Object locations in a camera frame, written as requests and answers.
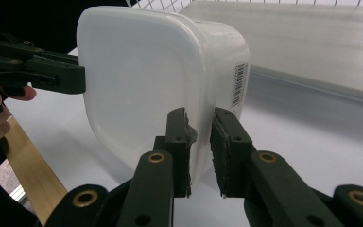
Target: metal wire rack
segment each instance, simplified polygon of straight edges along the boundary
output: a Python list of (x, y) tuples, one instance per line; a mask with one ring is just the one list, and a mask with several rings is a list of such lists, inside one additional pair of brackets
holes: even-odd
[[(134, 6), (126, 0), (129, 7), (141, 9), (156, 9), (179, 12), (194, 0), (140, 0)], [(335, 5), (335, 6), (363, 6), (363, 0), (222, 0), (222, 2), (250, 2), (263, 4), (307, 4), (307, 5)]]

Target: container lid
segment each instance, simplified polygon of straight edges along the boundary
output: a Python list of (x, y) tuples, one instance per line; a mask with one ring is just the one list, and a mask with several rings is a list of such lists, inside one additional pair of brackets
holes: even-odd
[(97, 7), (81, 15), (77, 38), (85, 106), (97, 138), (135, 168), (155, 137), (165, 135), (167, 114), (184, 107), (198, 133), (190, 158), (194, 187), (215, 107), (216, 66), (202, 31), (179, 14)]

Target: barcode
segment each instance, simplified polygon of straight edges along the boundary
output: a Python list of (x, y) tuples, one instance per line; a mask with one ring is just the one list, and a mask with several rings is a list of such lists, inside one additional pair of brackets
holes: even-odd
[(243, 100), (247, 67), (248, 65), (246, 63), (239, 64), (235, 67), (232, 107), (240, 105), (241, 101)]

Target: wooden stick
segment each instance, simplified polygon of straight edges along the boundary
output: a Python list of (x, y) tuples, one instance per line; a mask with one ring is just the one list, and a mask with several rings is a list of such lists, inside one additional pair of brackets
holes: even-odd
[(7, 158), (42, 225), (67, 191), (14, 117), (9, 120)]

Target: plastic container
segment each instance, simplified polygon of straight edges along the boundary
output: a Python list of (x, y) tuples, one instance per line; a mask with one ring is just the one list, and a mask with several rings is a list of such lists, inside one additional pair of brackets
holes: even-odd
[(250, 68), (243, 37), (230, 26), (175, 13), (97, 7), (82, 13), (77, 38), (96, 137), (136, 168), (155, 137), (165, 135), (167, 114), (184, 107), (198, 133), (190, 160), (197, 186), (211, 164), (214, 107), (241, 115)]

